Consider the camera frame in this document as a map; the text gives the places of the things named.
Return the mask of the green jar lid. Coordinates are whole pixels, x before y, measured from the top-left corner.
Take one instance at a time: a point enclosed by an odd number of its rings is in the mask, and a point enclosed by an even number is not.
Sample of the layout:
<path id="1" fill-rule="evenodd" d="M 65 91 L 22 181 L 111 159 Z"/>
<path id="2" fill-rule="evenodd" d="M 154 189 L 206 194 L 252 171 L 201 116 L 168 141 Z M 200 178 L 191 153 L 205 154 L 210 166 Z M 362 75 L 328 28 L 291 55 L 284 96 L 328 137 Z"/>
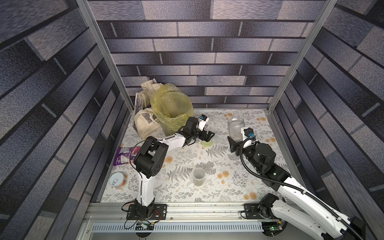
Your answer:
<path id="1" fill-rule="evenodd" d="M 214 142 L 214 140 L 211 139 L 208 142 L 207 141 L 201 141 L 201 144 L 202 144 L 203 147 L 209 148 L 210 146 L 213 145 L 213 142 Z"/>

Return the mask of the glass jar with green lid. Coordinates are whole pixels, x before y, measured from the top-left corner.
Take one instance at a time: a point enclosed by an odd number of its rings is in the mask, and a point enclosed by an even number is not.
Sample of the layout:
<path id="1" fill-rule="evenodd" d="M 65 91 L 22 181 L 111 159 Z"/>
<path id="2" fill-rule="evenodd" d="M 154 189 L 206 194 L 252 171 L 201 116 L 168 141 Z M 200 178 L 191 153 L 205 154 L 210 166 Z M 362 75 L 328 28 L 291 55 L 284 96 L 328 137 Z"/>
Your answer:
<path id="1" fill-rule="evenodd" d="M 241 129 L 245 127 L 244 120 L 239 115 L 233 115 L 228 120 L 229 137 L 236 143 L 243 141 L 243 135 Z"/>

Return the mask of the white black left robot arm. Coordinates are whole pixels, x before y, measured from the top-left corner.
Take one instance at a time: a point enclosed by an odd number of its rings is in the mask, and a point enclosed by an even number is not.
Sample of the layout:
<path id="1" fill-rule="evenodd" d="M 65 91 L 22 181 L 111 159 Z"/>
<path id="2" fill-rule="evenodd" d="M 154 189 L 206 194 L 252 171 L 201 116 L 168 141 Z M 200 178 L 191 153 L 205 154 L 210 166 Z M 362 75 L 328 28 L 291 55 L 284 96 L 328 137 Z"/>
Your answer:
<path id="1" fill-rule="evenodd" d="M 196 139 L 209 142 L 215 133 L 205 130 L 209 117 L 201 115 L 199 118 L 189 117 L 186 124 L 173 135 L 164 139 L 152 136 L 143 141 L 137 153 L 134 164 L 138 172 L 139 194 L 135 199 L 135 206 L 143 213 L 151 213 L 154 208 L 155 176 L 160 172 L 169 151 L 193 145 Z"/>

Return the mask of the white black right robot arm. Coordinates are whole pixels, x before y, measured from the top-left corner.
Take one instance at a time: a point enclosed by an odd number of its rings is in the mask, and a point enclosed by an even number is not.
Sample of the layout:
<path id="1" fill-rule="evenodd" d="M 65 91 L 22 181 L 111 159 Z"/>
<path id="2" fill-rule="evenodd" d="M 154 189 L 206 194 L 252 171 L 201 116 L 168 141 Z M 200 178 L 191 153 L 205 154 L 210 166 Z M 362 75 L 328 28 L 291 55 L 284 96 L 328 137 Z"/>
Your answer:
<path id="1" fill-rule="evenodd" d="M 243 167 L 268 187 L 292 200 L 299 210 L 273 194 L 259 201 L 259 214 L 265 219 L 281 219 L 316 240 L 364 240 L 365 223 L 335 210 L 275 163 L 276 153 L 253 136 L 242 142 L 228 138 L 230 151 L 240 157 Z"/>

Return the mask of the grey mesh waste bin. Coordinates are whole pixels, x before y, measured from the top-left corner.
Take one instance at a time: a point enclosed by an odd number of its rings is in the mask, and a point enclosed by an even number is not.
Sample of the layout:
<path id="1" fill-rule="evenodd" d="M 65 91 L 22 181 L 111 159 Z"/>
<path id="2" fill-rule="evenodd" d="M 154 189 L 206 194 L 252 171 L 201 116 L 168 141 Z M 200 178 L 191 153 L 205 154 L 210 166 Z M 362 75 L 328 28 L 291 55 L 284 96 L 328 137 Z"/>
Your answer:
<path id="1" fill-rule="evenodd" d="M 165 136 L 170 136 L 183 127 L 186 122 L 187 119 L 165 119 L 163 122 L 160 122 L 160 124 Z"/>

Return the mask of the floral patterned table mat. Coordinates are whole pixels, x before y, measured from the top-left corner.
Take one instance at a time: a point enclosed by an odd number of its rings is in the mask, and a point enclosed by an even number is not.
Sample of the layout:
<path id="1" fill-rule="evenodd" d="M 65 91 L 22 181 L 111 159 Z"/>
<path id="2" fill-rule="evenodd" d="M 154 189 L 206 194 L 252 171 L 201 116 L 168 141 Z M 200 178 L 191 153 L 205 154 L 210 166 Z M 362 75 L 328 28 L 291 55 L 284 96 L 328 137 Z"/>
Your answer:
<path id="1" fill-rule="evenodd" d="M 169 151 L 154 184 L 155 201 L 159 203 L 191 202 L 256 202 L 273 193 L 260 179 L 250 175 L 241 160 L 230 152 L 228 120 L 239 115 L 257 139 L 269 144 L 276 153 L 275 162 L 286 169 L 287 164 L 263 110 L 195 109 L 195 116 L 209 117 L 207 129 L 215 133 L 213 145 L 203 147 L 200 140 L 191 146 Z M 206 176 L 202 186 L 193 183 L 194 168 L 203 168 Z"/>

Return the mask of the short frosted plastic cup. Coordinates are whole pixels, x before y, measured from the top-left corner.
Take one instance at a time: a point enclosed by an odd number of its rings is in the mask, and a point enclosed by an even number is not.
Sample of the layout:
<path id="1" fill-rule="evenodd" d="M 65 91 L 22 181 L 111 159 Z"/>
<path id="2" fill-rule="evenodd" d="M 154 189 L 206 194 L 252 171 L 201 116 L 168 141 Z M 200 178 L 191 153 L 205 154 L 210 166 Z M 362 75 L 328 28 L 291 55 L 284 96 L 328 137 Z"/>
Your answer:
<path id="1" fill-rule="evenodd" d="M 203 168 L 194 168 L 192 172 L 193 183 L 195 186 L 200 187 L 205 181 L 205 170 Z"/>

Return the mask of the yellow plastic bin liner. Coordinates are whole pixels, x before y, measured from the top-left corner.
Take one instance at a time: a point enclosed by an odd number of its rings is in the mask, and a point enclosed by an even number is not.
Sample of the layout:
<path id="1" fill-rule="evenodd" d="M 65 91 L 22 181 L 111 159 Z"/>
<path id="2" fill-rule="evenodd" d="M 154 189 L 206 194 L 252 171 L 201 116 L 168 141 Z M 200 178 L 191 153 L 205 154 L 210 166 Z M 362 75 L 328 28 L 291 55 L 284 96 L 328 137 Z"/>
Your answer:
<path id="1" fill-rule="evenodd" d="M 160 122 L 165 119 L 187 119 L 194 115 L 190 98 L 173 84 L 165 84 L 151 99 L 151 108 Z"/>

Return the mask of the purple snack packet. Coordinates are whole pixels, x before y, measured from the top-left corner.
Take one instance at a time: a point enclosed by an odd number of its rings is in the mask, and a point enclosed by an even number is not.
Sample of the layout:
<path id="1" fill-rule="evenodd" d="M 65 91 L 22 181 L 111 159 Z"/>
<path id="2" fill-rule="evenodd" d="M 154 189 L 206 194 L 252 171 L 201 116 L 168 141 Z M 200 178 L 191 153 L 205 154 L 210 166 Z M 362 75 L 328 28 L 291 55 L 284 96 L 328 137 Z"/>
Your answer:
<path id="1" fill-rule="evenodd" d="M 132 164 L 141 147 L 118 148 L 113 166 Z"/>

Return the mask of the small round tin can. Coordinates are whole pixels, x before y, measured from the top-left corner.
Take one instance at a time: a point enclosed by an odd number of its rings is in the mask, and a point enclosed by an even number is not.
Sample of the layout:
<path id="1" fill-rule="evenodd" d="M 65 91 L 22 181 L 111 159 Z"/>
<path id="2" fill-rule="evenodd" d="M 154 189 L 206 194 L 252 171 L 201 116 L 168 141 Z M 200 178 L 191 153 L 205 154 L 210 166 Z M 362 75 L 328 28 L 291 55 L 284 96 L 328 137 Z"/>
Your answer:
<path id="1" fill-rule="evenodd" d="M 114 173 L 110 177 L 110 185 L 115 189 L 122 189 L 127 183 L 127 177 L 120 172 Z"/>

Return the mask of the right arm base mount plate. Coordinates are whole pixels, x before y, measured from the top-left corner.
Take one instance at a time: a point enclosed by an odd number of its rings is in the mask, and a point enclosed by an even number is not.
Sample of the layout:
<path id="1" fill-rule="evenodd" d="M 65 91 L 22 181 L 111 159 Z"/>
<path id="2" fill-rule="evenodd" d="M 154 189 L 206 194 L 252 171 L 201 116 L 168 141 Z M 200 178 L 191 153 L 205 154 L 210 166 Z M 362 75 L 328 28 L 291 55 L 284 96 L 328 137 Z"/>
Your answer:
<path id="1" fill-rule="evenodd" d="M 268 210 L 265 207 L 260 208 L 258 203 L 244 204 L 244 210 L 241 213 L 241 217 L 247 220 L 281 220 L 280 218 L 274 216 L 271 210 Z"/>

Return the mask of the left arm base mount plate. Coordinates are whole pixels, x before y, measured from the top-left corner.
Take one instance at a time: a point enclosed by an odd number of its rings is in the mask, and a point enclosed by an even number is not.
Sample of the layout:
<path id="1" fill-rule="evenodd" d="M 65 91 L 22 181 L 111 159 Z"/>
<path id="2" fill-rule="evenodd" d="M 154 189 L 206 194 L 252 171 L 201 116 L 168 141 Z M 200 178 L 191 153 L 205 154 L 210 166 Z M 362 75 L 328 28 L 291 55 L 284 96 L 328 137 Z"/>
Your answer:
<path id="1" fill-rule="evenodd" d="M 154 204 L 148 207 L 143 207 L 140 204 L 131 204 L 127 209 L 127 220 L 155 220 L 161 221 L 167 218 L 167 204 Z"/>

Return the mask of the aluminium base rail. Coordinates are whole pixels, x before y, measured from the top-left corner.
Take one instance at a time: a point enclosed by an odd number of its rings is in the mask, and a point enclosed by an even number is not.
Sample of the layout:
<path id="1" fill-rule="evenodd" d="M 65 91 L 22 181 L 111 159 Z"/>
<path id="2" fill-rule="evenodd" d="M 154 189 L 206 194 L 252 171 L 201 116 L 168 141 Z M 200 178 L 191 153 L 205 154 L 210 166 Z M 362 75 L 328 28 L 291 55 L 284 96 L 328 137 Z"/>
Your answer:
<path id="1" fill-rule="evenodd" d="M 243 203 L 168 203 L 166 216 L 153 227 L 132 218 L 119 203 L 90 204 L 81 224 L 79 240 L 96 233 L 262 233 L 268 220 L 246 220 Z"/>

